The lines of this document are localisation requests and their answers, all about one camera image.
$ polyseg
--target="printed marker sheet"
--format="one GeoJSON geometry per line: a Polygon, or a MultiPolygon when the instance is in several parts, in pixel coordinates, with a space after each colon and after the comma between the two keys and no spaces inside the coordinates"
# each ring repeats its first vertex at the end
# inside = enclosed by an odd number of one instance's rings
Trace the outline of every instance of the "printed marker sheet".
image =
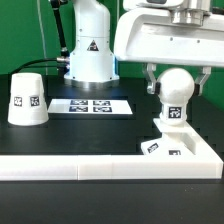
{"type": "Polygon", "coordinates": [[[52,99],[48,113],[132,114],[127,100],[52,99]]]}

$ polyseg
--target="warning triangle sticker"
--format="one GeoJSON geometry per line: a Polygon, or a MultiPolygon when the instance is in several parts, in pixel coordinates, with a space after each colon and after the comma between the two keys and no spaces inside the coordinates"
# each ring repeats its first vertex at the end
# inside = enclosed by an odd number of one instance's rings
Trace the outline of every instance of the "warning triangle sticker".
{"type": "Polygon", "coordinates": [[[99,51],[95,40],[93,40],[92,43],[89,45],[87,51],[99,51]]]}

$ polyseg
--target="white platform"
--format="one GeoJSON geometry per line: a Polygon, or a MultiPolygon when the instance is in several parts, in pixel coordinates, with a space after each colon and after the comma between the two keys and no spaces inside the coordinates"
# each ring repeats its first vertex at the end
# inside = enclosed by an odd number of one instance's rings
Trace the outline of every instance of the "white platform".
{"type": "Polygon", "coordinates": [[[207,156],[200,159],[144,155],[1,156],[0,180],[220,179],[223,162],[204,146],[207,156]]]}

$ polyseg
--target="background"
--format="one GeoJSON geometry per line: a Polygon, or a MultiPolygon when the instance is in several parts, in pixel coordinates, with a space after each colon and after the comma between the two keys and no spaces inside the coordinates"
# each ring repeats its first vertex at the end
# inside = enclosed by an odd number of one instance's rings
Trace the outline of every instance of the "background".
{"type": "MultiPolygon", "coordinates": [[[[111,50],[118,18],[124,13],[122,0],[99,0],[111,13],[111,50]]],[[[214,7],[224,8],[223,0],[214,0],[214,7]]],[[[66,43],[74,49],[75,19],[72,2],[60,8],[66,43]]],[[[60,55],[60,46],[52,8],[48,0],[8,0],[0,7],[0,74],[8,74],[20,65],[44,57],[60,55]]],[[[173,65],[159,65],[156,75],[173,65]]],[[[193,77],[197,68],[185,67],[193,77]]],[[[33,68],[33,72],[45,74],[45,69],[33,68]]],[[[56,75],[56,68],[48,70],[56,75]]],[[[139,63],[119,62],[121,77],[142,77],[139,63]]],[[[204,87],[203,96],[224,111],[224,69],[213,68],[212,76],[204,87]]]]}

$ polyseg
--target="white cylinder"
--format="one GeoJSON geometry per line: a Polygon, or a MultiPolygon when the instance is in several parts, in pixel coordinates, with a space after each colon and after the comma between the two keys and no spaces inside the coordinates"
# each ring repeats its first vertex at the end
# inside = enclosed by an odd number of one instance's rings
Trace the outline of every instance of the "white cylinder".
{"type": "Polygon", "coordinates": [[[194,80],[184,69],[171,68],[163,72],[159,98],[162,103],[160,119],[168,125],[179,125],[187,119],[186,107],[194,92],[194,80]]]}
{"type": "Polygon", "coordinates": [[[30,126],[48,121],[47,105],[40,74],[12,75],[8,122],[30,126]]]}

